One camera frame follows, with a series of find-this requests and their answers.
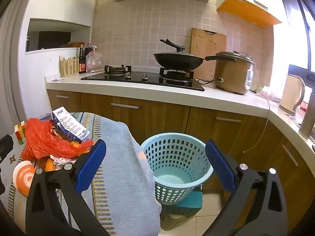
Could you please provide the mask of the woven utensil basket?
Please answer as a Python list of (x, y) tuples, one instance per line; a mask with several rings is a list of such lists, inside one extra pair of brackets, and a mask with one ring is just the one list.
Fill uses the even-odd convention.
[(59, 56), (59, 72), (61, 78), (70, 77), (79, 73), (79, 59), (71, 57), (65, 59), (63, 56)]

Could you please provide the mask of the light blue trash basket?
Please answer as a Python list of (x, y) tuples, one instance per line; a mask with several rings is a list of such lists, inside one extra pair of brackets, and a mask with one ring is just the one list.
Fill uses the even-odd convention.
[(157, 134), (147, 138), (141, 148), (153, 171), (155, 197), (162, 205), (181, 202), (214, 171), (206, 144), (187, 134)]

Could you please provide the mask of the dark soy sauce bottle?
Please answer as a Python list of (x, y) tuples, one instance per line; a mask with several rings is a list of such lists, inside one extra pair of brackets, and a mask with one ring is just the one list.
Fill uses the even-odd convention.
[(84, 56), (83, 44), (81, 44), (80, 50), (79, 50), (79, 73), (83, 74), (85, 72), (86, 72), (86, 60)]

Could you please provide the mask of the orange wall cabinet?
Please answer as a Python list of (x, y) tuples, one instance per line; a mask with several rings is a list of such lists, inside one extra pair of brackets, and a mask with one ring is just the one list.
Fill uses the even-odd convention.
[(216, 0), (217, 11), (227, 12), (261, 28), (286, 18), (282, 0)]

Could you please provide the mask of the wooden cutting board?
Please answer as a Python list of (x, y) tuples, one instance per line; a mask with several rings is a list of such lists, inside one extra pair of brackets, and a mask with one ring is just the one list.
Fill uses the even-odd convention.
[[(218, 52), (226, 51), (227, 36), (212, 31), (192, 28), (191, 54), (201, 58), (209, 55), (215, 55)], [(203, 80), (212, 80), (216, 61), (203, 61), (203, 63), (194, 69), (194, 78)]]

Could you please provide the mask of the orange peel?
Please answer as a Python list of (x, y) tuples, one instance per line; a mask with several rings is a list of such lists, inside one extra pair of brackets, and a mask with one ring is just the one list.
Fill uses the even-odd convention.
[(55, 171), (56, 170), (56, 165), (53, 163), (53, 159), (48, 158), (45, 164), (45, 171)]

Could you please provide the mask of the teal plastic stool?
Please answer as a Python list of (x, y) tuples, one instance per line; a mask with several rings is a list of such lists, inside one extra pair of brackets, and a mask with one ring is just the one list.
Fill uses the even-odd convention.
[(197, 186), (182, 201), (174, 205), (162, 205), (160, 213), (161, 228), (171, 231), (188, 222), (202, 208), (202, 190)]

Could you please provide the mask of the polka dot paper scrap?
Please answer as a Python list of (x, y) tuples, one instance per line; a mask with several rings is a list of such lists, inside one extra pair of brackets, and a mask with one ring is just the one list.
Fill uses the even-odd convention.
[(56, 157), (53, 155), (50, 155), (50, 158), (52, 159), (52, 162), (56, 167), (55, 170), (62, 169), (63, 166), (66, 165), (67, 163), (74, 164), (76, 162), (76, 159), (73, 158)]

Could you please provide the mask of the wooden base cabinets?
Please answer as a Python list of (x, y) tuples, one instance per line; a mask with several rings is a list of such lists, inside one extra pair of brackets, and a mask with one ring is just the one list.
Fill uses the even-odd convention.
[(163, 103), (48, 90), (52, 109), (91, 112), (125, 123), (137, 142), (166, 132), (192, 135), (203, 142), (213, 140), (220, 151), (252, 169), (277, 170), (286, 197), (288, 230), (305, 235), (314, 226), (314, 149), (298, 127), (279, 109), (269, 118)]

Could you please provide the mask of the brown rice cooker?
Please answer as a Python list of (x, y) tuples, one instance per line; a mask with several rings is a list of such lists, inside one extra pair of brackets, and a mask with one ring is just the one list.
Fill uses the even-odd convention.
[(236, 51), (219, 52), (216, 56), (218, 57), (214, 72), (216, 87), (234, 94), (246, 94), (254, 75), (255, 62), (252, 58)]

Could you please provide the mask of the cream electric kettle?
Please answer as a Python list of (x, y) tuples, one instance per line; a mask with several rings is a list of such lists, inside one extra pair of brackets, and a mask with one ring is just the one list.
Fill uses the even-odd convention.
[(283, 89), (279, 108), (290, 115), (296, 114), (296, 109), (302, 103), (305, 94), (305, 82), (300, 76), (289, 74)]

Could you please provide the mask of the black gas stove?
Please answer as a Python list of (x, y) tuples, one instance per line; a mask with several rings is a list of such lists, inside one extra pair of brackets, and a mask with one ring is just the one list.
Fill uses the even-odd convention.
[(177, 70), (167, 70), (160, 68), (159, 73), (146, 73), (133, 71), (131, 65), (121, 65), (114, 67), (105, 65), (104, 71), (91, 76), (82, 77), (81, 80), (111, 81), (111, 82), (129, 82), (151, 85), (163, 85), (169, 87), (178, 87), (181, 89), (192, 89), (204, 91), (200, 83), (194, 79), (194, 72), (184, 72)]

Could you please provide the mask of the rubik's cube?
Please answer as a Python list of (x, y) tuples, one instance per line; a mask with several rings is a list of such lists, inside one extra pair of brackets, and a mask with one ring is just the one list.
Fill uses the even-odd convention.
[(25, 131), (26, 131), (26, 123), (24, 121), (22, 121), (19, 124), (16, 124), (14, 126), (14, 132), (16, 134), (16, 137), (18, 139), (18, 143), (20, 145), (22, 145), (26, 142)]

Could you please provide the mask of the blue white milk carton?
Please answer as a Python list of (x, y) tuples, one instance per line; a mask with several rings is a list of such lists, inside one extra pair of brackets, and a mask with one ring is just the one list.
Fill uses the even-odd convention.
[(82, 143), (90, 131), (78, 122), (64, 107), (52, 111), (52, 122), (55, 128), (70, 142)]

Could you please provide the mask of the orange white paper cup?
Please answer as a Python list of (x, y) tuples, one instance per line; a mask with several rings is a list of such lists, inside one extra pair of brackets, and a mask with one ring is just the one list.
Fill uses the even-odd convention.
[(13, 171), (13, 185), (26, 197), (29, 195), (34, 173), (35, 167), (29, 160), (18, 163)]

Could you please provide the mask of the black frying pan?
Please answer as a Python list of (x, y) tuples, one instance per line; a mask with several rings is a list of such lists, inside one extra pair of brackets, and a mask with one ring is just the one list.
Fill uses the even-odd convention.
[(235, 62), (235, 58), (222, 55), (206, 56), (200, 58), (187, 53), (156, 53), (155, 60), (167, 70), (192, 71), (197, 69), (204, 61), (223, 60)]

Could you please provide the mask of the red plastic bag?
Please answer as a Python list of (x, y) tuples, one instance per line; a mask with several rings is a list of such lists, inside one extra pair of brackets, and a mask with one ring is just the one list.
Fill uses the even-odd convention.
[(52, 132), (52, 122), (37, 118), (27, 120), (26, 146), (21, 153), (22, 160), (40, 160), (53, 155), (62, 158), (74, 158), (89, 151), (93, 140), (83, 143), (69, 142)]

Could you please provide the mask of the clear plastic bag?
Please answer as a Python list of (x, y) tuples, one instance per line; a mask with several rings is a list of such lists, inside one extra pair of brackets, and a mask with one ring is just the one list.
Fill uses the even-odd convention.
[(96, 73), (104, 70), (104, 58), (96, 50), (91, 50), (86, 56), (86, 72)]

